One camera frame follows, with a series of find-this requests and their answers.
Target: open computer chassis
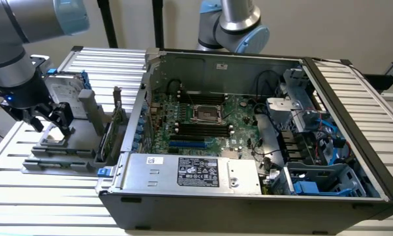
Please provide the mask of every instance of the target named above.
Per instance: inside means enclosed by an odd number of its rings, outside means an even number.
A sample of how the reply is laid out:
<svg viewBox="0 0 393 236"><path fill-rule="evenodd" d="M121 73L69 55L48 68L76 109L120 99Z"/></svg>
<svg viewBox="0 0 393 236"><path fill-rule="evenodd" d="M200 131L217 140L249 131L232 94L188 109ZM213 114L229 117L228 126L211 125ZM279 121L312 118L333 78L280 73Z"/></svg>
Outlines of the open computer chassis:
<svg viewBox="0 0 393 236"><path fill-rule="evenodd" d="M149 49L100 192L117 225L335 235L393 215L393 177L332 87L361 79L348 65Z"/></svg>

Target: power supply label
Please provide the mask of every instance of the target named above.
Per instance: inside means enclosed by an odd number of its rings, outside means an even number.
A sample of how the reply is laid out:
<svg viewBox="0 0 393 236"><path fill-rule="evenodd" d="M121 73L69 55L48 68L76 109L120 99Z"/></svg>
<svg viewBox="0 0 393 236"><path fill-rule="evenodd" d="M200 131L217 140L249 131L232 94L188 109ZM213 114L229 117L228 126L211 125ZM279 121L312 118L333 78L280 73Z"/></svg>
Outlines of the power supply label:
<svg viewBox="0 0 393 236"><path fill-rule="evenodd" d="M217 159L180 157L177 184L192 187L220 187Z"/></svg>

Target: robotic arm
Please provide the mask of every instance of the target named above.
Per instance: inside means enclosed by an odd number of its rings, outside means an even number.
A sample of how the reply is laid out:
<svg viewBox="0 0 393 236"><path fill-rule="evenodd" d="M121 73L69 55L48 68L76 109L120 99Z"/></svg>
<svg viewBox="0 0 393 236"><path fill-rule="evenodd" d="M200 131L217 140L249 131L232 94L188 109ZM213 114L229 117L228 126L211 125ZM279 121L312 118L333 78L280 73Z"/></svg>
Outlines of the robotic arm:
<svg viewBox="0 0 393 236"><path fill-rule="evenodd" d="M41 116L69 134L73 113L56 104L23 44L88 30L83 0L0 0L0 106L17 120L43 130Z"/></svg>
<svg viewBox="0 0 393 236"><path fill-rule="evenodd" d="M204 0L200 9L197 49L223 48L236 53L260 53L269 39L261 11L252 0Z"/></svg>

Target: black pole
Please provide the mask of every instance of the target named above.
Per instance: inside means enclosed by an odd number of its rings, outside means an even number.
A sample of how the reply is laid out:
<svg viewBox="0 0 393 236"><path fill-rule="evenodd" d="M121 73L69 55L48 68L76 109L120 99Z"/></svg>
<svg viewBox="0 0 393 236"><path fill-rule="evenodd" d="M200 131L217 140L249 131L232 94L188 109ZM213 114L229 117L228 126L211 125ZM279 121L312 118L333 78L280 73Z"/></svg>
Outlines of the black pole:
<svg viewBox="0 0 393 236"><path fill-rule="evenodd" d="M156 47L164 48L163 0L152 0L152 2L153 2L153 22L155 22Z"/></svg>
<svg viewBox="0 0 393 236"><path fill-rule="evenodd" d="M100 13L103 15L109 48L119 48L117 34L113 26L109 0L97 0L97 5L100 8Z"/></svg>

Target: motherboard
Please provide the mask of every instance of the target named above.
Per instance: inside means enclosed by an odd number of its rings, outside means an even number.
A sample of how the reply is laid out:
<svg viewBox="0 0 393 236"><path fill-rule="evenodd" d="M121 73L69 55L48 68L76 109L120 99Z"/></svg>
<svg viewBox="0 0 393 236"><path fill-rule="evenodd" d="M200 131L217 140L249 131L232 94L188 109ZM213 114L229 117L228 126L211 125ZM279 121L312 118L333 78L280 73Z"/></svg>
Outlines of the motherboard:
<svg viewBox="0 0 393 236"><path fill-rule="evenodd" d="M255 100L227 94L153 94L152 153L253 159Z"/></svg>

